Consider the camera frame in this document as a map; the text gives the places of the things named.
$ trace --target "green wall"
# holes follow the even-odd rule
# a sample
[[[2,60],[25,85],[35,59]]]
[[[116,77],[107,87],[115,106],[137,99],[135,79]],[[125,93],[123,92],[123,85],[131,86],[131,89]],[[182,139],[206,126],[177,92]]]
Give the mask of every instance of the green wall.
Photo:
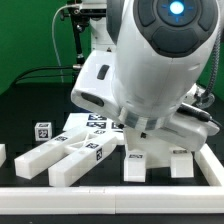
[[[51,23],[57,9],[65,0],[7,0],[1,2],[0,17],[0,94],[21,72],[39,66],[57,65],[51,39]],[[89,30],[82,34],[84,55],[90,51]],[[56,41],[63,65],[75,63],[75,47],[70,20],[56,22]],[[224,99],[224,44],[215,93]],[[206,85],[210,63],[199,83]],[[57,72],[38,72],[57,74]],[[60,82],[60,78],[39,79],[41,82]]]

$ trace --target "white robot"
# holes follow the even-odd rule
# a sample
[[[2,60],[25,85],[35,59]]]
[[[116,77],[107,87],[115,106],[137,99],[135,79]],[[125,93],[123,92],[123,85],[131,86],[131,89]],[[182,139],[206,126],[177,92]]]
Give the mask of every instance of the white robot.
[[[170,152],[198,151],[219,131],[207,113],[184,100],[195,88],[223,19],[221,0],[107,1],[107,28],[116,50],[92,52],[71,98],[124,125],[125,180],[144,181],[145,176],[142,169],[136,177],[130,154],[146,157],[146,168],[170,166]],[[185,168],[172,176],[192,176],[192,168]]]

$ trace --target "black table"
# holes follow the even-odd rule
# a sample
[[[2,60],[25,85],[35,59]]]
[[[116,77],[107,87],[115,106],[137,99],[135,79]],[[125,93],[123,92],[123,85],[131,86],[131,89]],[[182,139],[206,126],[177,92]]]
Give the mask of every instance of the black table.
[[[48,187],[47,170],[26,180],[15,175],[14,159],[38,146],[34,126],[51,122],[53,137],[62,133],[69,113],[83,112],[70,100],[71,84],[19,84],[0,96],[0,143],[6,144],[7,160],[0,168],[0,187]],[[224,103],[217,99],[209,112],[224,123]],[[209,146],[224,162],[224,132],[208,139]],[[146,183],[123,181],[123,147],[116,150],[72,186],[207,186],[194,163],[195,178],[172,179],[168,168],[147,171]],[[25,215],[0,216],[0,223],[223,223],[224,215]]]

